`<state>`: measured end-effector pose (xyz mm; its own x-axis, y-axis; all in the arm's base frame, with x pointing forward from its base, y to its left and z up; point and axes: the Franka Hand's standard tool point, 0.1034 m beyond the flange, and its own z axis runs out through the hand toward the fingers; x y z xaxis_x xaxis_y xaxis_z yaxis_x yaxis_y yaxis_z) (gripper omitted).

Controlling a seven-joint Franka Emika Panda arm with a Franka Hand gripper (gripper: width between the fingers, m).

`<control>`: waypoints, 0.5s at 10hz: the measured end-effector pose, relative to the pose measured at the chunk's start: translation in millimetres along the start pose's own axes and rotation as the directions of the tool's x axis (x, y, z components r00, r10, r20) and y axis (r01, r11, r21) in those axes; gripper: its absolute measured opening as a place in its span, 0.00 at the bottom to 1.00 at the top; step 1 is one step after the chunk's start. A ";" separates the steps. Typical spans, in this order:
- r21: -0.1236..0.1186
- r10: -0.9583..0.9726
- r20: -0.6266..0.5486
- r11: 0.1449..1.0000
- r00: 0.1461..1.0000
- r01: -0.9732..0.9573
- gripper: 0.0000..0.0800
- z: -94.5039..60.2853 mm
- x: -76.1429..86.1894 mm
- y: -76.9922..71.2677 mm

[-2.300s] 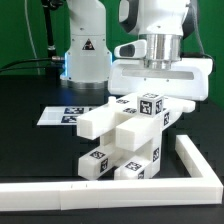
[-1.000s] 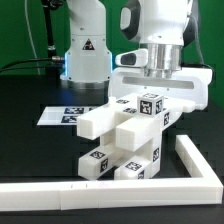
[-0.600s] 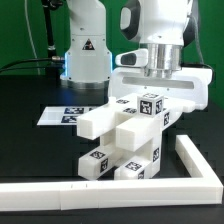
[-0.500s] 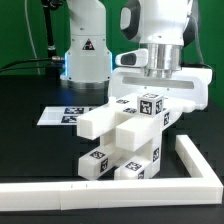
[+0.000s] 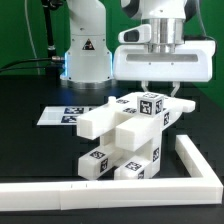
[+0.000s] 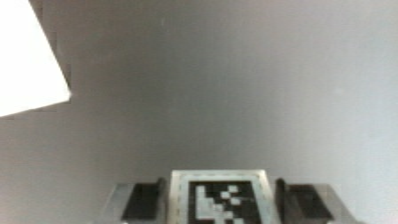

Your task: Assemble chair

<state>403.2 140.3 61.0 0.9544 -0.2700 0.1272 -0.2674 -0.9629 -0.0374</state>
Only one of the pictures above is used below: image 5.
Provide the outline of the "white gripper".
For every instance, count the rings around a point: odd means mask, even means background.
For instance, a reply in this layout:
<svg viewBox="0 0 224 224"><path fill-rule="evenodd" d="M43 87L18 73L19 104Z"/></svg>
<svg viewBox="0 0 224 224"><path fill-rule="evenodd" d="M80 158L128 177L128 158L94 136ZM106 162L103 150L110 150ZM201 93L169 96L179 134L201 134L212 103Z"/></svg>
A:
<svg viewBox="0 0 224 224"><path fill-rule="evenodd" d="M174 53L151 53L146 45L121 45L114 55L113 74L117 80L141 81L149 92L149 81L173 82L176 95L180 82L208 82L212 78L213 40L186 41Z"/></svg>

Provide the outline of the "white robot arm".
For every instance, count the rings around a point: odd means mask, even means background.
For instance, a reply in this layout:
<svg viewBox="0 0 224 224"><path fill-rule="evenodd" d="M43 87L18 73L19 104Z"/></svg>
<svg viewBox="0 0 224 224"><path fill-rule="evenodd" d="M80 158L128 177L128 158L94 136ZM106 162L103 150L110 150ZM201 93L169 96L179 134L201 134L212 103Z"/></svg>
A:
<svg viewBox="0 0 224 224"><path fill-rule="evenodd" d="M200 0L117 0L109 11L99 0L68 0L70 47L61 80L78 88L106 83L208 82L216 42L186 37L184 24Z"/></svg>

